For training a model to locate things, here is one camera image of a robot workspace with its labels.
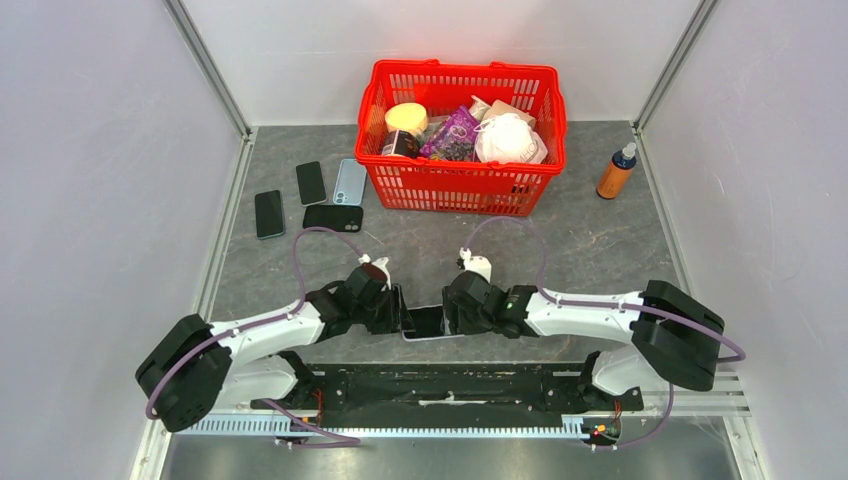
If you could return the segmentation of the lilac phone case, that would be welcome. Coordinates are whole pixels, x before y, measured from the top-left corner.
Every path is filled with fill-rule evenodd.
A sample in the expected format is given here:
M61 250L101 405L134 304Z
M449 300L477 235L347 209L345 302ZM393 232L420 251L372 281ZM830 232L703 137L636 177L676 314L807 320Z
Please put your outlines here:
M442 305L417 307L401 320L401 336L406 342L423 342L460 337L453 332Z

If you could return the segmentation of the teal edged black smartphone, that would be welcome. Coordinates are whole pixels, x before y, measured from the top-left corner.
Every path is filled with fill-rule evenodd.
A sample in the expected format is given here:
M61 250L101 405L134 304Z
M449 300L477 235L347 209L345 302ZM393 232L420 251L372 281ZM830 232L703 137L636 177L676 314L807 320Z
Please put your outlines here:
M254 196L256 236L260 240L282 236L286 232L282 195L279 190Z

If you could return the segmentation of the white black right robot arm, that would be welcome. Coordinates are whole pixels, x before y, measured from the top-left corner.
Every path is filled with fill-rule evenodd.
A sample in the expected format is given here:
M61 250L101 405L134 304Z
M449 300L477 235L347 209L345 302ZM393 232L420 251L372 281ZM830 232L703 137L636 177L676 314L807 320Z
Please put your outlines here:
M651 280L618 295L566 294L533 285L502 290L463 272L443 290L444 318L462 336L578 336L619 343L590 361L577 382L579 400L601 409L616 396L662 379L676 387L712 389L724 320L676 286Z

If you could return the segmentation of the black phone case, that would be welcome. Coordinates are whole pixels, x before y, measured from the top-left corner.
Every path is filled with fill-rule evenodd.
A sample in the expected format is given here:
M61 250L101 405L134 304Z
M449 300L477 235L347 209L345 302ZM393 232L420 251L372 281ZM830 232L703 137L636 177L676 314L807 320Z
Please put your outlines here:
M310 205L305 209L303 228L323 227L336 232L358 233L364 211L360 206Z

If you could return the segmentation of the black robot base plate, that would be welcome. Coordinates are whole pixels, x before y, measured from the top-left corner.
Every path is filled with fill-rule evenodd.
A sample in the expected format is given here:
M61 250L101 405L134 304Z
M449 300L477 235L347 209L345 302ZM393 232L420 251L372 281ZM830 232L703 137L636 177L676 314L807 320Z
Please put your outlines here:
M324 428L555 427L564 415L644 408L613 397L580 363L311 364L277 405L316 410Z

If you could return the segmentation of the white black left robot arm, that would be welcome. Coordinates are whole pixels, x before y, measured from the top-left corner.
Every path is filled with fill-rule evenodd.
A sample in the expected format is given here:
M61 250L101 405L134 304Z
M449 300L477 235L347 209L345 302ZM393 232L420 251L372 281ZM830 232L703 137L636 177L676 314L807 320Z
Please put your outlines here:
M136 370L146 414L176 433L239 404L281 400L304 407L314 376L294 348L344 335L354 325L373 335L397 333L402 305L401 287L378 259L276 310L216 323L188 315Z

